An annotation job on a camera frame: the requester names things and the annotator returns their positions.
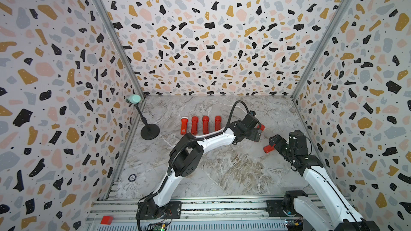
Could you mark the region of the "red flashlight white rim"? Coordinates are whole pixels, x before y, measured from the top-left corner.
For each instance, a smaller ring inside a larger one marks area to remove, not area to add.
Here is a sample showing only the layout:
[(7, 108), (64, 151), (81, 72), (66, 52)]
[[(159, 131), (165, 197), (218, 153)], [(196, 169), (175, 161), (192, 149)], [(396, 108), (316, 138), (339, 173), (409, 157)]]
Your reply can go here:
[(188, 118), (182, 117), (181, 118), (181, 128), (180, 128), (181, 135), (185, 135), (187, 133), (187, 124), (188, 124)]

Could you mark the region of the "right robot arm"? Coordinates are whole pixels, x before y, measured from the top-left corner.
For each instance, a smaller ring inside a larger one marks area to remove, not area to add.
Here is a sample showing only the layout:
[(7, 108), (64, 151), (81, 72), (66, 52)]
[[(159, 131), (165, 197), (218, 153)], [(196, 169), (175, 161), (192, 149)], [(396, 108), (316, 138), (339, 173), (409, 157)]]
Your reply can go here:
[(329, 177), (319, 158), (309, 153), (307, 137), (295, 130), (285, 139), (272, 136), (265, 153), (276, 150), (316, 192), (326, 209), (323, 212), (303, 190), (287, 191), (281, 207), (288, 216), (300, 215), (315, 231), (379, 231), (372, 220), (366, 220), (343, 196)]

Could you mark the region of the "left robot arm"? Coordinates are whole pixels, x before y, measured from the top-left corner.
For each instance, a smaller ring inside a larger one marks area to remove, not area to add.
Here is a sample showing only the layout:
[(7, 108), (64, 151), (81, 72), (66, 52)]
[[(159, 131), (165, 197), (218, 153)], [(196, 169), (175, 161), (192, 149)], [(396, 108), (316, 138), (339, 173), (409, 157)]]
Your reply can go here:
[(244, 139), (259, 142), (264, 129), (255, 112), (250, 111), (243, 120), (228, 123), (218, 131), (201, 136), (185, 134), (172, 149), (169, 167), (159, 186), (138, 203), (136, 219), (160, 218), (182, 179), (197, 169), (204, 154), (222, 146), (236, 145)]

